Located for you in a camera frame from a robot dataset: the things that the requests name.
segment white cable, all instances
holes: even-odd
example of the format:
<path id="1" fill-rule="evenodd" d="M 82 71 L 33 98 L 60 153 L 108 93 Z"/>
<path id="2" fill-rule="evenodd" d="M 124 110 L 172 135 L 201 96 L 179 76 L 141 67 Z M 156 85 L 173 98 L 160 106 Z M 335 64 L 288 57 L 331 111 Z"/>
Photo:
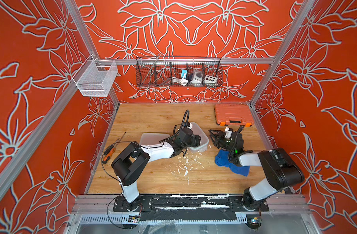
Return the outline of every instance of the white cable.
<path id="1" fill-rule="evenodd" d="M 176 77 L 172 77 L 172 81 L 181 84 L 182 86 L 186 86 L 189 81 L 187 79 L 178 79 Z"/>

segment white control box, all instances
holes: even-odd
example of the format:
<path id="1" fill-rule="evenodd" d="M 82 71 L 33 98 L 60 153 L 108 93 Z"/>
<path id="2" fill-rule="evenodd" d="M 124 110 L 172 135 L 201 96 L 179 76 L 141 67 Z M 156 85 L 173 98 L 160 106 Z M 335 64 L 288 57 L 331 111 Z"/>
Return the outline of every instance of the white control box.
<path id="1" fill-rule="evenodd" d="M 207 75 L 207 76 L 205 77 L 204 83 L 205 83 L 207 86 L 216 87 L 216 86 L 218 85 L 218 78 L 217 78 L 217 77 L 214 77 L 214 76 L 209 76 L 209 75 Z"/>
<path id="2" fill-rule="evenodd" d="M 194 70 L 193 79 L 192 79 L 191 83 L 192 84 L 202 84 L 202 78 L 203 78 L 202 72 L 200 72 L 198 70 Z"/>

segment blue box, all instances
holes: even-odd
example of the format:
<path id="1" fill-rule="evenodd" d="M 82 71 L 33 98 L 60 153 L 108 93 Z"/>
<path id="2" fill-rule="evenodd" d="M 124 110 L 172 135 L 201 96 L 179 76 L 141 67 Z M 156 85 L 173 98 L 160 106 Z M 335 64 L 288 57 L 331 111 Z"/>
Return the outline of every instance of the blue box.
<path id="1" fill-rule="evenodd" d="M 186 76 L 187 76 L 187 70 L 182 69 L 182 72 L 181 72 L 181 79 L 186 79 Z"/>

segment wire basket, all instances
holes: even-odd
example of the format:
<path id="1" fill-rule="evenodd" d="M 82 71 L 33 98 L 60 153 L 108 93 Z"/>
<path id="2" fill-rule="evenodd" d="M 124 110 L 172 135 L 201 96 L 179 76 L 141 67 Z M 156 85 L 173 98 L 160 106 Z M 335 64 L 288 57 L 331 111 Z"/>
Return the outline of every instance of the wire basket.
<path id="1" fill-rule="evenodd" d="M 183 86 L 174 82 L 181 78 L 182 70 L 187 70 L 187 76 L 191 79 L 195 70 L 202 73 L 201 83 L 191 83 Z M 136 79 L 139 87 L 219 87 L 223 84 L 223 68 L 220 58 L 207 57 L 138 57 L 136 65 Z M 206 81 L 209 75 L 213 83 Z"/>
<path id="2" fill-rule="evenodd" d="M 116 62 L 113 61 L 108 71 L 99 71 L 95 61 L 87 67 L 76 82 L 78 90 L 85 97 L 106 97 L 118 73 Z"/>

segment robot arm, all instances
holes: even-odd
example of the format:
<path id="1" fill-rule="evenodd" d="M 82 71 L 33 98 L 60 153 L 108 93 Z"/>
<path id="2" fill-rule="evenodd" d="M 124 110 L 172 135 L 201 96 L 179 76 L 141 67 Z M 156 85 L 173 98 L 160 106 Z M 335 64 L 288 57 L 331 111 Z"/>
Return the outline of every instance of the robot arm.
<path id="1" fill-rule="evenodd" d="M 121 182 L 123 197 L 131 207 L 139 197 L 137 179 L 148 162 L 161 158 L 172 158 L 181 154 L 183 149 L 200 145 L 201 137 L 193 134 L 190 125 L 187 125 L 179 128 L 177 133 L 164 139 L 161 144 L 130 143 L 112 162 L 111 166 Z"/>
<path id="2" fill-rule="evenodd" d="M 229 151 L 228 160 L 236 166 L 259 166 L 266 175 L 258 184 L 247 188 L 242 199 L 243 206 L 253 211 L 269 196 L 289 186 L 302 183 L 303 172 L 282 148 L 259 153 L 244 151 L 241 126 L 237 132 L 226 128 L 225 132 L 209 130 L 212 142 L 217 148 Z"/>

